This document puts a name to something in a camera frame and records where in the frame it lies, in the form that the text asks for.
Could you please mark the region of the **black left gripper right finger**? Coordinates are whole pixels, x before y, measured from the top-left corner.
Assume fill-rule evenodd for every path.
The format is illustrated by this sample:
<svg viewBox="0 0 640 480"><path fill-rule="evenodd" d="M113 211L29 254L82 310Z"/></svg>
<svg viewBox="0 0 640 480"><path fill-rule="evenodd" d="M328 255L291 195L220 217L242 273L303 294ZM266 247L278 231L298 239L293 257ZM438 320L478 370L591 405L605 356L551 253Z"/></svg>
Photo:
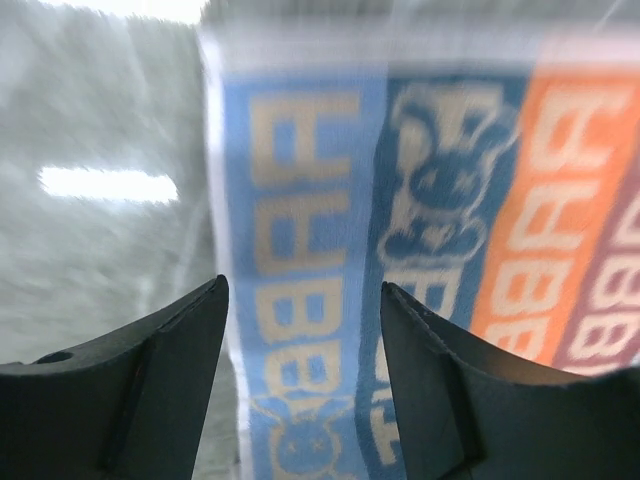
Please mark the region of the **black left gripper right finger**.
<svg viewBox="0 0 640 480"><path fill-rule="evenodd" d="M639 371L580 376L495 347L392 283L380 320L411 479L635 479Z"/></svg>

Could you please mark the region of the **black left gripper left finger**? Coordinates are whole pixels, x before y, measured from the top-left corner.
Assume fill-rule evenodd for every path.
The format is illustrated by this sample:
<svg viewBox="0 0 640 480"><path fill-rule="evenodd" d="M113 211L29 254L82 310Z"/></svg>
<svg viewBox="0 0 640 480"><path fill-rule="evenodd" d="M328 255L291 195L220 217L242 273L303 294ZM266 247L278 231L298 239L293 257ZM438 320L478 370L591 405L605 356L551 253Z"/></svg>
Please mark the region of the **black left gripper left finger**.
<svg viewBox="0 0 640 480"><path fill-rule="evenodd" d="M91 341L1 368L5 479L188 479L229 305L224 277Z"/></svg>

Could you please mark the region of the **colourful striped rabbit towel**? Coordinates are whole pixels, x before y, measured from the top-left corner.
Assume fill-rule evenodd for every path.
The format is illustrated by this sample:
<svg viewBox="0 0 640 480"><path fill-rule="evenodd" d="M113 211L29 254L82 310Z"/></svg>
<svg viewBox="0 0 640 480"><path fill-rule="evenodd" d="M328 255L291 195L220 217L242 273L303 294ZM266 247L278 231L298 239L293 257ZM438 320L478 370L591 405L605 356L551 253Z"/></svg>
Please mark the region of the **colourful striped rabbit towel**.
<svg viewBox="0 0 640 480"><path fill-rule="evenodd" d="M392 283L539 365L639 371L639 37L200 37L244 479L411 479Z"/></svg>

